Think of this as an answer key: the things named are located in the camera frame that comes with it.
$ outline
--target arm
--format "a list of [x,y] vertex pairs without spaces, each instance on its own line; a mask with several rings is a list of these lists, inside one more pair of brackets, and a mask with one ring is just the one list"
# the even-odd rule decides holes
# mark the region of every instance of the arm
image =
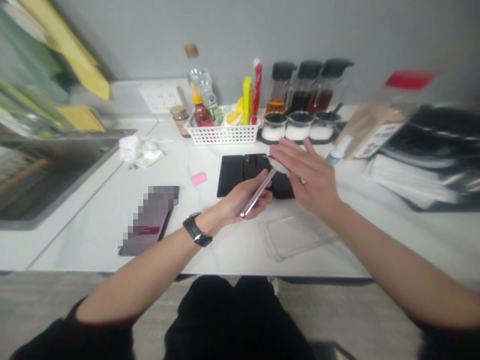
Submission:
[[[195,218],[198,228],[214,236],[222,227],[239,222],[240,212],[266,176],[264,170],[256,178],[237,185],[219,203]],[[271,202],[272,193],[265,191],[247,219],[256,217]],[[177,230],[105,280],[79,306],[76,319],[97,325],[132,325],[200,250],[185,228]]]
[[308,139],[304,145],[306,151],[283,139],[270,153],[290,170],[300,204],[343,238],[378,285],[417,320],[448,328],[480,326],[480,297],[343,203],[334,168]]

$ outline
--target watch strap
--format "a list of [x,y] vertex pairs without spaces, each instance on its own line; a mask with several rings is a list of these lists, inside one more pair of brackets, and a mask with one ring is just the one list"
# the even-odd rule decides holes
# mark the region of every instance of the watch strap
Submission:
[[190,215],[183,221],[183,226],[185,227],[186,231],[190,234],[193,242],[201,247],[206,247],[210,244],[213,240],[211,236],[205,235],[195,223],[195,218],[200,215],[200,213],[195,213]]

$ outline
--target black sleeve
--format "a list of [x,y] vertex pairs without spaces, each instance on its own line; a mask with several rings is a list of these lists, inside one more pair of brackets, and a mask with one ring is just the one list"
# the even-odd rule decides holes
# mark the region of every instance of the black sleeve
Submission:
[[480,359],[480,328],[450,329],[413,322],[423,333],[418,359]]
[[65,319],[20,347],[11,360],[23,359],[134,359],[131,327],[98,326],[76,320],[79,301]]

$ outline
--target gray floor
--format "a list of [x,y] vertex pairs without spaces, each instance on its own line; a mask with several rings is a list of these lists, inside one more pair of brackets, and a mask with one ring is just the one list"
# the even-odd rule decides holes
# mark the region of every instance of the gray floor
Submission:
[[[64,316],[104,277],[82,272],[17,272],[0,276],[0,359]],[[137,359],[162,359],[163,336],[195,278],[174,283],[134,327]],[[227,277],[235,283],[237,277]],[[358,360],[415,359],[420,333],[375,284],[291,285],[279,281],[284,308],[307,339],[335,340]]]

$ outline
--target crumpled paper towel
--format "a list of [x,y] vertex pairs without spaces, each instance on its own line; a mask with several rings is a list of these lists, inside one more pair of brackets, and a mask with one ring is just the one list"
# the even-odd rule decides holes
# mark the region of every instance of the crumpled paper towel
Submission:
[[161,144],[172,143],[172,139],[155,137],[126,136],[118,141],[120,160],[131,161],[135,167],[145,169],[165,156],[160,150]]

